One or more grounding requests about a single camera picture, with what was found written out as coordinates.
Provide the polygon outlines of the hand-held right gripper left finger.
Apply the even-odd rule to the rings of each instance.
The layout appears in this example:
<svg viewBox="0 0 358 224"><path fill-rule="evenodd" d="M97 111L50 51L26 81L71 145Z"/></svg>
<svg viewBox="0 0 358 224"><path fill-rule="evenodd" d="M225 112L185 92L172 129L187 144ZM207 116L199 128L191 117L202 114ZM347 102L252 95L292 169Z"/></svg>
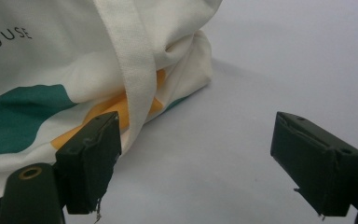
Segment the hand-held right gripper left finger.
<svg viewBox="0 0 358 224"><path fill-rule="evenodd" d="M68 185L69 214L89 214L106 193L121 155L118 112L91 119L55 154L56 167Z"/></svg>

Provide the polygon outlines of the white canvas tote bag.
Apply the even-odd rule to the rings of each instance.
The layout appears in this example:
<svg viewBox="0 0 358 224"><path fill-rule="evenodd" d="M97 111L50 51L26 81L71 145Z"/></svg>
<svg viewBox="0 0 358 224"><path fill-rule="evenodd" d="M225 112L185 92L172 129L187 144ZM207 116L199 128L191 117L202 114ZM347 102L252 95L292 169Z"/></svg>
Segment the white canvas tote bag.
<svg viewBox="0 0 358 224"><path fill-rule="evenodd" d="M210 82L203 26L222 0L0 0L0 196L89 120L145 123Z"/></svg>

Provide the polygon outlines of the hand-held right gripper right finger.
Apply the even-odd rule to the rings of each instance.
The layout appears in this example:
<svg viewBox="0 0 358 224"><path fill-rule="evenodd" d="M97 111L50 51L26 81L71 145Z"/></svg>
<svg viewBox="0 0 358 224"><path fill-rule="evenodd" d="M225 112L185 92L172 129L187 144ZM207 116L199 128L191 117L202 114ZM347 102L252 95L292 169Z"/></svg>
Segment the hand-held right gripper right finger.
<svg viewBox="0 0 358 224"><path fill-rule="evenodd" d="M300 116L276 115L270 155L320 215L347 215L358 178L358 149Z"/></svg>

